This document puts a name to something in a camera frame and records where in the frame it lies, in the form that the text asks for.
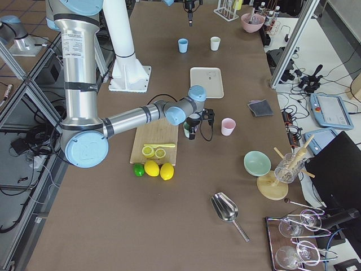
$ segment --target yellow knife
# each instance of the yellow knife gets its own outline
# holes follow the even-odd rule
[[[164,148],[174,148],[175,144],[174,143],[166,143],[166,144],[144,144],[145,147],[152,147],[152,148],[159,148],[159,147],[164,147]]]

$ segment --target white tray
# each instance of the white tray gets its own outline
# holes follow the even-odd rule
[[[191,68],[191,86],[199,85],[204,87],[208,99],[223,98],[223,83],[221,70],[219,68]]]

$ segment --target metal scoop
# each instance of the metal scoop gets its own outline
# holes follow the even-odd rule
[[[236,218],[238,216],[237,205],[222,192],[216,193],[214,196],[211,197],[210,201],[212,202],[213,207],[219,218],[225,222],[233,222],[244,240],[246,242],[249,242],[248,236],[241,228],[241,226],[238,225],[238,223],[236,222]]]

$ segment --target wooden cutting board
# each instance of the wooden cutting board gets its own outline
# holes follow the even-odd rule
[[[175,165],[177,158],[178,126],[169,124],[167,119],[160,119],[137,128],[133,149],[130,155],[131,164],[144,164],[147,160],[154,160],[157,164],[170,162]],[[162,147],[166,155],[162,159],[145,158],[142,154],[144,144],[175,143],[175,148]]]

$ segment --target brown table surface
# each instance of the brown table surface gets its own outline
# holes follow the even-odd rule
[[[110,151],[90,169],[69,167],[27,270],[270,270],[264,218],[296,209],[260,194],[256,177],[243,166],[248,151],[267,154],[274,169],[281,152],[290,150],[258,33],[242,30],[240,20],[226,22],[203,5],[193,27],[181,4],[140,2],[131,16],[137,57],[152,66],[146,94],[99,93],[99,115],[111,116],[146,104],[154,95],[186,95],[191,67],[218,67],[224,98],[206,101],[215,110],[211,142],[189,141],[179,129],[174,178],[135,177],[129,157],[135,129],[109,140]],[[212,52],[209,39],[221,38]],[[177,40],[189,39],[186,54]],[[267,99],[274,116],[255,118],[249,100]],[[237,122],[229,137],[220,132],[224,117]],[[204,133],[209,126],[204,124]],[[224,192],[239,208],[238,222],[249,235],[246,243],[236,228],[221,221],[210,197]],[[303,202],[300,183],[288,196]]]

